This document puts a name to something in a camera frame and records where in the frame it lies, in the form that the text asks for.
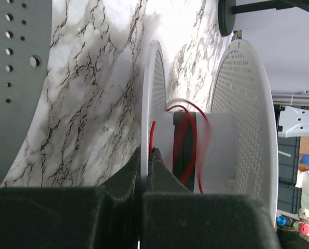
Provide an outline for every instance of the round hole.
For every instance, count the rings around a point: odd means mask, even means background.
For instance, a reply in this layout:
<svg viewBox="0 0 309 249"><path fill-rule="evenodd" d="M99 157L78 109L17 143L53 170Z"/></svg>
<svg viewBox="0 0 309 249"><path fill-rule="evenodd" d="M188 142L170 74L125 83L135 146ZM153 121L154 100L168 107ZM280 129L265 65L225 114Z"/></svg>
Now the round hole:
<svg viewBox="0 0 309 249"><path fill-rule="evenodd" d="M7 65L7 66L5 67L5 69L6 69L6 71L8 71L8 72L13 71L13 67L12 67L11 65Z"/></svg>
<svg viewBox="0 0 309 249"><path fill-rule="evenodd" d="M30 65L32 67L39 67L41 64L40 58L38 56L31 56L30 57Z"/></svg>
<svg viewBox="0 0 309 249"><path fill-rule="evenodd" d="M11 31L6 31L6 37L8 38L8 39L12 39L13 38L13 33L11 32Z"/></svg>
<svg viewBox="0 0 309 249"><path fill-rule="evenodd" d="M6 17L7 21L10 21L10 22L14 19L13 15L10 14L10 13L5 14L5 17Z"/></svg>
<svg viewBox="0 0 309 249"><path fill-rule="evenodd" d="M11 48L6 48L5 51L8 56L11 56L14 53L14 51Z"/></svg>

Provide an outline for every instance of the white wall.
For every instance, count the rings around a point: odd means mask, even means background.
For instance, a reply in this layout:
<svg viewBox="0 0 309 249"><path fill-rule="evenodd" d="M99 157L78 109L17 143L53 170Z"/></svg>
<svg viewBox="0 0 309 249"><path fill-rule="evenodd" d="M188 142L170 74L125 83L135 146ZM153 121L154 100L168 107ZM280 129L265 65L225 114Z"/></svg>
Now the white wall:
<svg viewBox="0 0 309 249"><path fill-rule="evenodd" d="M238 0L239 4L259 0ZM236 17L242 38L258 52L272 92L309 90L309 13L299 8Z"/></svg>

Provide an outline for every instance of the marble surface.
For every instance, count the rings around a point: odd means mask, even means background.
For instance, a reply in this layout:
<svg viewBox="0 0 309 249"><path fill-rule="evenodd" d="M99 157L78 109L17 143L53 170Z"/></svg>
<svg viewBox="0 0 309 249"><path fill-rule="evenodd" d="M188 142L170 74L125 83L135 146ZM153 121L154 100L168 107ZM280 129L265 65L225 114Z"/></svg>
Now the marble surface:
<svg viewBox="0 0 309 249"><path fill-rule="evenodd" d="M47 75L2 186L93 186L140 143L143 61L162 45L168 98L209 108L221 38L215 0L53 0Z"/></svg>

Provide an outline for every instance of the red cap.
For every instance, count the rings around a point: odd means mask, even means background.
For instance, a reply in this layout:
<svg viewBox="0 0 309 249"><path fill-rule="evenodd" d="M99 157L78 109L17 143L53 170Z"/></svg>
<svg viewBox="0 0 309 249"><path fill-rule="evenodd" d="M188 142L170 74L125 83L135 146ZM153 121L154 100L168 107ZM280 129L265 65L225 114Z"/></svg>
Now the red cap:
<svg viewBox="0 0 309 249"><path fill-rule="evenodd" d="M299 233L304 235L308 234L309 226L306 223L299 223Z"/></svg>

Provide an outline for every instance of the white marble table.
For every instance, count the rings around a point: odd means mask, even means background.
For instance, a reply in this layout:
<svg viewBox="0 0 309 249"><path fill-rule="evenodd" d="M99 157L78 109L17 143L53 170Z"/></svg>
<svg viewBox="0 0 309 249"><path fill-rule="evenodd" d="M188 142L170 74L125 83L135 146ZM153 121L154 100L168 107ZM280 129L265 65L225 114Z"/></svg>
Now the white marble table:
<svg viewBox="0 0 309 249"><path fill-rule="evenodd" d="M2 186L93 186L140 142L142 62L160 41L169 98L208 110L220 55L215 0L53 0L50 57L26 140Z"/></svg>

